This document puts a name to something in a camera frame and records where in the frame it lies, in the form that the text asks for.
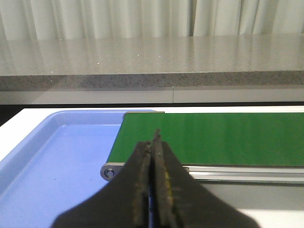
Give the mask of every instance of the green conveyor belt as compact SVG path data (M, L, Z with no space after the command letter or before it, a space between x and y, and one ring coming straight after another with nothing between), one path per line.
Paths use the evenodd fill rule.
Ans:
M304 166L304 113L130 113L107 162L161 130L182 164Z

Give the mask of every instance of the gray countertop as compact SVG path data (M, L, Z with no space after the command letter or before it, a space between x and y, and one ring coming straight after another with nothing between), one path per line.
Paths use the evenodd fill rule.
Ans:
M0 91L304 85L304 34L0 41Z

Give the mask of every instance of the white table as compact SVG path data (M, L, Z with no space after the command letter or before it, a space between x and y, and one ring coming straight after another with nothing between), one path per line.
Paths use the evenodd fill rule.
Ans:
M85 108L87 110L151 109L166 113L304 112L304 106ZM0 127L0 161L48 115L84 108L23 109ZM207 189L258 221L263 228L302 228L304 187L205 184Z

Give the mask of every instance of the plastic tray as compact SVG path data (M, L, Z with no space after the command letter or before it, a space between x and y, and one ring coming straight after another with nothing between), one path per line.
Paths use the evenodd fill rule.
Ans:
M49 227L100 190L126 111L62 111L41 122L0 162L0 227Z

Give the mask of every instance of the white curtain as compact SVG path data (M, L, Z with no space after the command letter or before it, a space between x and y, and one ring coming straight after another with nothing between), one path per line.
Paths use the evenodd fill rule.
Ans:
M303 32L304 0L0 0L0 40Z

